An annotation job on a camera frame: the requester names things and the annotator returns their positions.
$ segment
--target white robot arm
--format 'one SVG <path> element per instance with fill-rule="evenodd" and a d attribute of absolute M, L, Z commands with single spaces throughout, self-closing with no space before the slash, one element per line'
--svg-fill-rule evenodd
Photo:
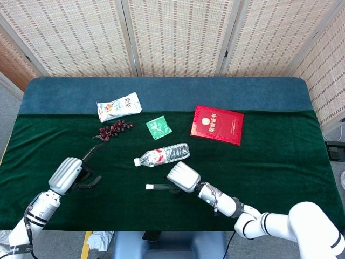
<path fill-rule="evenodd" d="M 87 162 L 101 146 L 102 144 L 93 147 L 83 159 L 66 158 L 61 163 L 49 179 L 49 190 L 38 194 L 28 205 L 23 218 L 9 235 L 8 252 L 1 252 L 4 249 L 0 249 L 0 258 L 23 259 L 26 253 L 31 253 L 32 257 L 36 258 L 32 240 L 41 232 L 60 206 L 60 198 L 70 190 L 93 188 L 101 180 L 101 176 L 97 176 L 89 184 L 81 183 L 92 175 L 93 171 Z"/>
<path fill-rule="evenodd" d="M 237 198 L 229 197 L 200 175 L 179 162 L 167 178 L 185 192 L 198 192 L 198 197 L 228 217 L 238 217 L 235 231 L 252 240 L 270 235 L 297 242 L 301 259 L 336 259 L 345 249 L 344 237 L 319 206 L 301 202 L 293 206 L 288 215 L 260 213 L 244 205 Z"/>

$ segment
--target gray floor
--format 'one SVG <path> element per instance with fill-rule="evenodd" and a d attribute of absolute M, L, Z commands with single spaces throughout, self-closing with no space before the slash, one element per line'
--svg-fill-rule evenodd
<path fill-rule="evenodd" d="M 17 113 L 19 111 L 20 101 L 12 96 L 7 90 L 0 86 L 0 156 L 2 155 L 7 141 L 10 137 L 13 123 L 15 122 Z M 337 140 L 340 135 L 340 130 L 336 129 L 327 134 L 330 140 Z M 345 126 L 342 141 L 345 141 Z M 345 163 L 331 162 L 335 180 L 342 197 L 342 202 L 345 207 L 345 190 L 340 185 L 340 174 L 345 171 Z M 70 258 L 79 259 L 82 244 L 84 241 L 84 232 L 79 231 L 49 231 L 43 230 L 42 233 L 34 241 L 34 249 L 36 256 L 39 259 L 50 258 Z M 97 251 L 90 251 L 90 259 L 110 259 L 112 258 L 112 250 L 114 247 L 111 242 L 108 252 L 98 253 Z M 281 240 L 279 238 L 261 237 L 252 241 L 244 240 L 239 235 L 235 235 L 231 241 L 228 258 L 230 259 L 260 259 L 260 258 L 274 258 L 274 259 L 293 259 L 299 258 L 298 246 L 296 243 Z"/>

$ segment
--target plastic bottle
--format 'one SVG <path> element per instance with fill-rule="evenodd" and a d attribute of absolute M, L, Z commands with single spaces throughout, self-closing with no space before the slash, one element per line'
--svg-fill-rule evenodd
<path fill-rule="evenodd" d="M 146 152 L 142 157 L 134 159 L 135 166 L 154 167 L 164 163 L 171 163 L 189 157 L 189 147 L 180 143 Z"/>

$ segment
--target green felt tablecloth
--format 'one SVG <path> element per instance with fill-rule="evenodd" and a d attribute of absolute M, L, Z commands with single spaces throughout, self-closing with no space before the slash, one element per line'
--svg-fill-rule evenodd
<path fill-rule="evenodd" d="M 141 113 L 135 123 L 97 152 L 89 165 L 102 175 L 92 190 L 71 192 L 46 229 L 55 230 L 233 230 L 236 220 L 213 217 L 195 193 L 174 196 L 147 191 L 176 163 L 136 168 L 145 151 L 186 142 L 184 162 L 229 196 L 261 212 L 287 214 L 301 201 L 317 203 L 340 229 L 345 218 L 313 111 L 244 112 L 240 147 L 190 137 L 192 112 Z M 172 133 L 154 141 L 149 120 L 164 115 Z M 12 229 L 27 204 L 49 188 L 48 180 L 68 156 L 82 158 L 102 125 L 96 115 L 20 115 L 0 166 L 0 228 Z"/>

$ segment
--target power cord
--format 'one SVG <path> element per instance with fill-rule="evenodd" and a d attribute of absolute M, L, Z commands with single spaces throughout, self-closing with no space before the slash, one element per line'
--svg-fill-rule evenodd
<path fill-rule="evenodd" d="M 236 233 L 236 232 L 234 231 L 233 234 L 232 234 L 232 236 L 231 236 L 231 238 L 229 239 L 229 241 L 228 241 L 228 243 L 227 243 L 227 247 L 226 247 L 226 251 L 225 251 L 225 254 L 224 254 L 224 256 L 223 256 L 223 259 L 225 259 L 225 257 L 226 257 L 227 251 L 228 251 L 228 249 L 229 249 L 229 244 L 230 244 L 230 242 L 231 242 L 233 236 L 235 236 L 235 233 Z"/>
<path fill-rule="evenodd" d="M 343 137 L 343 127 L 342 126 L 343 125 L 340 125 L 340 137 L 338 138 L 338 140 L 336 140 L 336 142 L 340 141 L 341 138 Z M 332 140 L 327 139 L 325 135 L 323 135 L 323 137 L 328 141 L 332 141 Z"/>

